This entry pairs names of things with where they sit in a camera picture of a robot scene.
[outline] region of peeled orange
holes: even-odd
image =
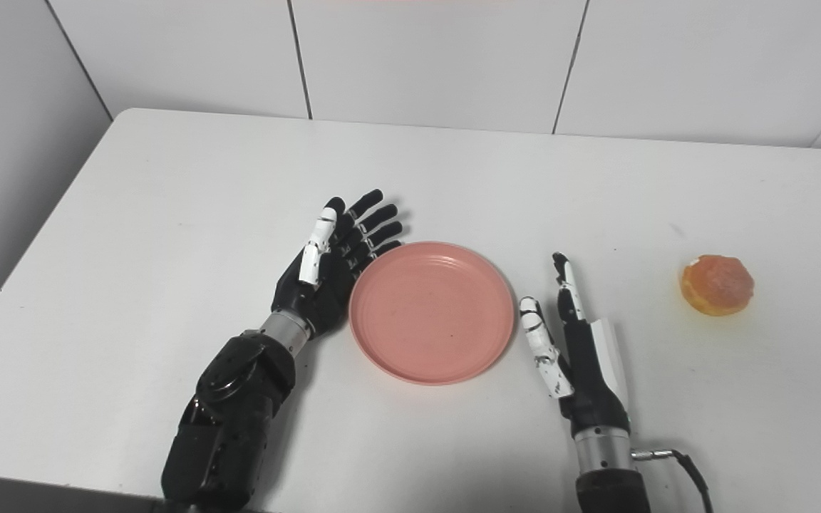
[[[683,270],[680,290],[688,304],[706,315],[742,311],[753,297],[753,277],[732,256],[703,254]]]

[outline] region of robotic finger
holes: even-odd
[[[528,345],[534,353],[534,362],[550,390],[550,395],[556,399],[572,395],[574,392],[568,376],[571,371],[566,361],[561,357],[547,324],[544,324],[544,315],[540,303],[531,296],[522,298],[518,305],[521,314],[522,327],[525,329]]]
[[[376,247],[374,250],[367,250],[363,252],[363,256],[359,260],[349,260],[348,262],[351,264],[351,272],[355,277],[359,277],[361,273],[367,269],[369,264],[372,263],[373,260],[378,259],[388,251],[398,247],[401,245],[401,241],[393,240],[391,242],[387,242],[382,244],[379,247]]]

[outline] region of black finger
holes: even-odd
[[[344,240],[339,242],[339,251],[341,252],[341,254],[350,254],[351,251],[354,248],[356,248],[362,240],[363,233],[358,229],[354,228],[348,232],[348,236],[344,237]]]
[[[372,254],[374,254],[373,258],[378,259],[379,257],[382,256],[382,254],[385,254],[388,251],[391,251],[392,249],[394,249],[394,248],[396,248],[400,245],[401,245],[400,240],[393,240],[391,242],[387,242],[385,244],[382,244],[382,246],[377,247],[376,250],[372,252]]]
[[[382,198],[384,197],[385,196],[382,195],[382,191],[379,191],[379,189],[374,189],[367,192],[367,194],[353,204],[351,210],[348,210],[348,214],[351,215],[354,220],[359,219],[366,213],[367,210],[369,210],[369,208],[372,208],[372,205],[382,201]]]
[[[329,275],[334,257],[332,253],[325,253],[319,257],[319,280],[325,279],[325,276]]]
[[[329,244],[331,244],[332,246],[334,244],[338,244],[340,240],[342,240],[342,238],[346,236],[346,234],[348,234],[349,231],[351,231],[351,228],[353,228],[353,224],[354,221],[351,215],[340,214],[338,216],[338,221],[336,221],[335,223],[335,231],[331,233],[331,238],[329,238]]]
[[[338,215],[344,214],[344,207],[344,200],[338,196],[331,198],[329,202],[325,204],[325,208],[333,208]]]
[[[351,267],[353,267],[356,262],[365,259],[371,252],[372,247],[369,247],[369,244],[357,244],[351,249],[351,253],[346,254],[345,259],[351,261]]]
[[[368,243],[370,247],[377,247],[379,244],[384,243],[386,240],[390,239],[391,237],[397,236],[397,234],[401,233],[401,230],[404,230],[401,223],[398,221],[394,221],[384,225],[384,227],[379,228],[375,231],[371,236],[368,237]]]
[[[387,204],[385,207],[379,208],[377,211],[368,215],[365,219],[359,222],[358,227],[364,233],[368,234],[378,227],[380,224],[388,221],[392,217],[398,215],[398,208],[394,204]]]
[[[385,254],[386,252],[391,251],[392,249],[400,245],[401,241],[393,240],[390,243],[382,244],[381,247],[377,247],[376,250],[370,253],[368,257],[361,260],[361,262],[357,263],[353,267],[354,276],[359,276],[359,274],[362,273],[364,269],[367,269],[367,267],[369,267],[369,264],[371,264],[373,260],[377,259],[378,257],[381,257],[382,254]]]
[[[557,273],[559,274],[557,281],[568,281],[569,276],[566,276],[566,263],[568,261],[569,259],[567,259],[564,254],[559,252],[553,253],[553,267],[557,268]]]

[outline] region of robotic hand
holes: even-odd
[[[271,419],[296,382],[294,357],[342,321],[363,269],[401,244],[386,242],[402,230],[386,224],[394,204],[363,217],[381,201],[377,189],[345,211],[332,198],[278,280],[267,321],[231,338],[199,377],[163,467],[166,499],[215,510],[251,499]]]
[[[703,495],[705,511],[711,513],[708,487],[691,458],[674,450],[632,451],[629,397],[613,329],[606,319],[588,322],[584,318],[571,264],[560,253],[553,254],[553,263],[568,361],[550,336],[540,303],[526,296],[519,309],[537,370],[572,425],[580,469],[576,493],[582,511],[651,512],[634,462],[675,457]]]

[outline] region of white table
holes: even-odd
[[[128,110],[0,293],[0,477],[160,496],[195,380],[264,320],[334,194],[381,187],[413,240],[491,259],[515,296],[574,260],[612,318],[639,445],[689,451],[718,511],[821,511],[821,150]],[[755,298],[707,318],[681,265],[739,256]],[[348,331],[300,355],[254,507],[577,511],[568,424],[520,333],[445,387],[396,380]],[[657,511],[700,511],[672,462]]]

